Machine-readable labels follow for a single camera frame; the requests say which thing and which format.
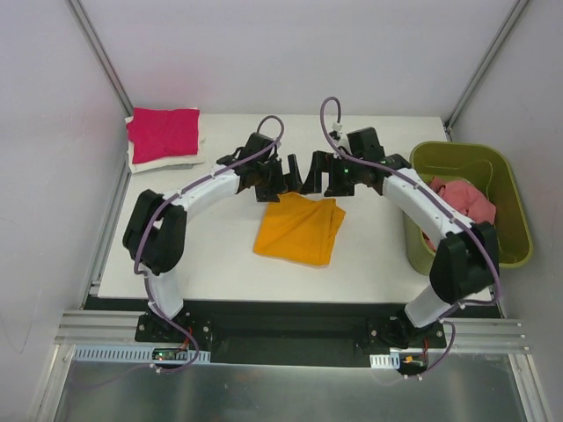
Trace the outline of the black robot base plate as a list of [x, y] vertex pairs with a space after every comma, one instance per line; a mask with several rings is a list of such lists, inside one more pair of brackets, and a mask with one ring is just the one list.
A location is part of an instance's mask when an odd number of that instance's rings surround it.
[[399, 304], [313, 302], [221, 302], [187, 300], [172, 320], [143, 312], [135, 341], [190, 348], [214, 363], [367, 367], [369, 358], [391, 350]]

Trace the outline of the orange t shirt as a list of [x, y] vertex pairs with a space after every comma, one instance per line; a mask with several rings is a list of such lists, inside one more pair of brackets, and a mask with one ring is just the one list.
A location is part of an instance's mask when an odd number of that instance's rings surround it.
[[283, 194], [267, 205], [253, 252], [307, 266], [327, 266], [345, 216], [335, 199]]

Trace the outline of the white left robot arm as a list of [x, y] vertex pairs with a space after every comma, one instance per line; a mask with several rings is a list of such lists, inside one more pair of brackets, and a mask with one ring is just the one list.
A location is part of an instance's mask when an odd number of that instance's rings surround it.
[[255, 191], [258, 202], [278, 202], [281, 195], [303, 185], [296, 155], [288, 155], [289, 171], [283, 171], [279, 145], [279, 139], [253, 132], [244, 146], [217, 159], [208, 174], [187, 186], [169, 193], [147, 189], [139, 194], [122, 244], [133, 260], [134, 274], [143, 278], [150, 316], [165, 341], [192, 335], [179, 316], [184, 300], [175, 275], [185, 251], [187, 224], [246, 189]]

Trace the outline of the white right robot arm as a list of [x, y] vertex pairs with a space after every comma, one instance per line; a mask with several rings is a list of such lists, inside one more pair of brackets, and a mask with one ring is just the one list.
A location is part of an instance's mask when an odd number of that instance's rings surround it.
[[385, 153], [373, 127], [346, 135], [333, 130], [326, 139], [332, 150], [313, 152], [303, 194], [350, 197], [365, 185], [399, 207], [435, 247], [428, 285], [377, 328], [378, 338], [399, 349], [417, 346], [456, 309], [483, 305], [472, 295], [500, 281], [493, 224], [476, 223], [448, 205], [403, 156]]

